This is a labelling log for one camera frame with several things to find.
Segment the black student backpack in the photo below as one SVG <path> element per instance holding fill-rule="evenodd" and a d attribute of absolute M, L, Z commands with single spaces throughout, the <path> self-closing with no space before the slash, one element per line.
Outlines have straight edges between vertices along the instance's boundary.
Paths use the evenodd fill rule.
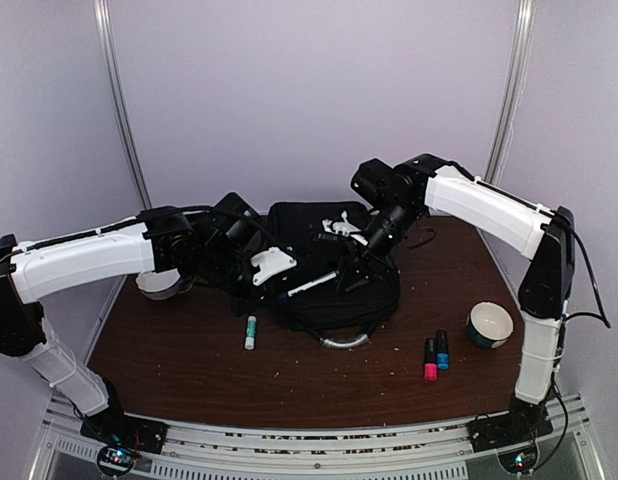
<path fill-rule="evenodd" d="M 397 311 L 401 296 L 398 268 L 390 255 L 364 258 L 364 228 L 372 220 L 360 202 L 278 202 L 267 216 L 279 241 L 255 254 L 253 281 L 268 300 L 246 305 L 230 300 L 235 315 L 269 310 L 286 329 L 309 333 L 328 348 L 351 349 L 365 343 L 377 326 Z M 338 277 L 284 303 L 277 297 L 292 288 L 337 271 L 341 260 L 363 266 L 369 283 L 348 293 L 337 291 Z"/>

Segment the small black pen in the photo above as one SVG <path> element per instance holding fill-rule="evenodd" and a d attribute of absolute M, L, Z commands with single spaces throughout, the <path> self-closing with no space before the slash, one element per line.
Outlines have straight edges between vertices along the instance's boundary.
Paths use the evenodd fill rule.
<path fill-rule="evenodd" d="M 338 277 L 339 273 L 337 271 L 332 271 L 330 273 L 327 273 L 325 275 L 322 275 L 314 280 L 308 281 L 300 286 L 297 286 L 295 288 L 292 288 L 291 290 L 285 291 L 283 293 L 281 293 L 278 297 L 277 297 L 277 301 L 279 303 L 284 303 L 286 301 L 288 301 L 290 298 L 292 298 L 293 296 L 308 291 L 314 287 L 317 287 L 319 285 L 322 285 L 326 282 L 329 282 L 331 280 L 334 280 Z"/>

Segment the blue capped black highlighter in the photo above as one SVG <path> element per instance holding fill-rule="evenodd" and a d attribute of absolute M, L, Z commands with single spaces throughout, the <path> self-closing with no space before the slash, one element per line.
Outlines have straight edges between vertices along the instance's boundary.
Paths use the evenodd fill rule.
<path fill-rule="evenodd" d="M 436 362 L 439 370 L 450 368 L 448 331 L 439 329 L 436 332 Z"/>

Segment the pink capped black highlighter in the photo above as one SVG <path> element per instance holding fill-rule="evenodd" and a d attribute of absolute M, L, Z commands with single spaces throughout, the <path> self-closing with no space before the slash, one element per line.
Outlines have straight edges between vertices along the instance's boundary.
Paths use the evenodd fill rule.
<path fill-rule="evenodd" d="M 434 338 L 425 339 L 424 379 L 436 381 L 438 377 L 437 349 Z"/>

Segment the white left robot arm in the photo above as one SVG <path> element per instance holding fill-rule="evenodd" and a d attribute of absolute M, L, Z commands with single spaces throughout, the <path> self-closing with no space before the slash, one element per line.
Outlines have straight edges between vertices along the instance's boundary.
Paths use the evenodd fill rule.
<path fill-rule="evenodd" d="M 83 421 L 112 444 L 133 424 L 114 384 L 95 373 L 48 318 L 48 298 L 135 276 L 148 297 L 173 297 L 203 281 L 237 298 L 264 285 L 264 268 L 246 251 L 266 240 L 261 215 L 246 204 L 163 206 L 103 226 L 23 241 L 0 238 L 0 355 L 19 359 L 64 395 Z"/>

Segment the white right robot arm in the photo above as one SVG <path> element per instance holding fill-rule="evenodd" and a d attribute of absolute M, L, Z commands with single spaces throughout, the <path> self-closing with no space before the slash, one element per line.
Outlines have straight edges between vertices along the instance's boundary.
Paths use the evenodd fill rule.
<path fill-rule="evenodd" d="M 342 213 L 323 227 L 353 242 L 360 265 L 384 259 L 431 211 L 497 238 L 526 261 L 517 291 L 524 322 L 520 369 L 508 409 L 498 418 L 508 440 L 524 440 L 540 424 L 562 360 L 576 257 L 586 253 L 573 212 L 524 200 L 428 153 L 396 166 L 368 160 L 351 187 L 371 206 L 371 219 L 358 225 Z"/>

